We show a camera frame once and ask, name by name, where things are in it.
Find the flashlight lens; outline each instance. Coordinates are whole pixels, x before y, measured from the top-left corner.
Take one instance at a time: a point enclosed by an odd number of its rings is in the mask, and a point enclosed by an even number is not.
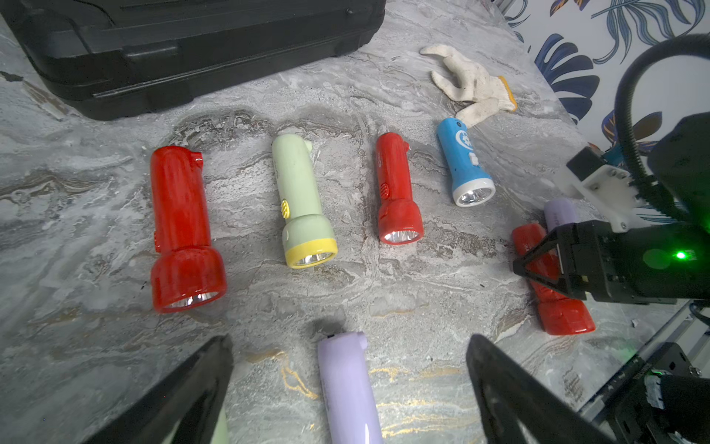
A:
[[[493,190],[490,188],[478,188],[464,193],[461,197],[459,197],[459,203],[468,205],[475,202],[483,202],[488,199],[491,194],[493,194]]]
[[[390,234],[385,234],[385,239],[387,242],[392,242],[393,244],[401,244],[402,242],[409,242],[412,239],[417,239],[419,233],[405,230],[401,232],[391,232]]]
[[[305,258],[301,259],[300,261],[296,262],[296,265],[302,266],[302,265],[315,264],[316,262],[321,262],[325,259],[328,259],[332,255],[333,255],[333,253],[310,254],[310,255],[306,256]]]
[[[185,299],[180,299],[176,302],[171,303],[165,308],[184,308],[184,307],[190,307],[191,305],[196,305],[201,302],[205,302],[206,300],[212,299],[213,297],[217,296],[219,294],[219,291],[211,291],[209,293],[200,293],[196,296],[190,296],[189,298]]]

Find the flashlight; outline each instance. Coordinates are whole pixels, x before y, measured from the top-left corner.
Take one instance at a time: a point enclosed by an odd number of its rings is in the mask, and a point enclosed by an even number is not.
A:
[[[545,204],[545,222],[548,232],[560,225],[576,224],[579,222],[577,209],[570,199],[564,197],[548,200]]]
[[[362,332],[318,342],[318,367],[333,444],[382,444]]]
[[[271,144],[281,215],[286,220],[283,250],[292,269],[322,264],[338,254],[335,234],[320,206],[312,149],[309,141],[296,134],[283,134]]]
[[[155,251],[153,307],[187,310],[226,293],[224,262],[212,248],[202,186],[202,154],[164,146],[151,156]]]
[[[399,134],[386,133],[377,139],[377,179],[382,206],[378,214],[380,240],[402,245],[424,237],[419,207],[412,200],[412,179],[407,162],[409,144]]]
[[[491,176],[479,166],[464,122],[450,117],[437,128],[439,142],[453,177],[454,202],[460,207],[473,207],[496,194]]]
[[[544,237],[545,229],[540,224],[527,224],[513,230],[513,243],[520,256],[539,244]],[[543,254],[531,262],[529,267],[534,273],[552,279],[559,277],[559,259],[551,253]],[[584,302],[570,299],[537,282],[530,283],[537,295],[537,313],[542,328],[548,335],[578,335],[596,330]]]

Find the work glove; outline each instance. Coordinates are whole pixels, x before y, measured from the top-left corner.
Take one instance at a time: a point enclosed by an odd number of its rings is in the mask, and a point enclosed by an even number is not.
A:
[[[444,64],[458,77],[460,88],[438,72],[432,71],[434,84],[451,100],[475,102],[456,114],[456,118],[467,127],[471,128],[500,111],[514,112],[518,109],[506,79],[502,76],[492,77],[483,65],[466,58],[451,46],[427,46],[420,53],[441,55]]]

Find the yellow ring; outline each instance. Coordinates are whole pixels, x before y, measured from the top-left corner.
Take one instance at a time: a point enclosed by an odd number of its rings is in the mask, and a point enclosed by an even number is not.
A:
[[[323,254],[331,253],[327,258],[314,262],[312,264],[296,265],[298,261],[305,258],[306,256],[312,256],[313,254]],[[303,242],[300,245],[296,245],[292,249],[286,251],[286,264],[292,269],[306,269],[310,266],[316,266],[324,262],[328,262],[333,259],[338,254],[338,244],[335,239],[316,239],[313,241]]]

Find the yellow switch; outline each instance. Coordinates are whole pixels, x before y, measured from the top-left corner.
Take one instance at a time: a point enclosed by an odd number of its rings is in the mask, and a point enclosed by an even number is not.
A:
[[[286,202],[286,199],[281,201],[281,215],[284,219],[291,217],[291,210],[288,208],[288,202]]]

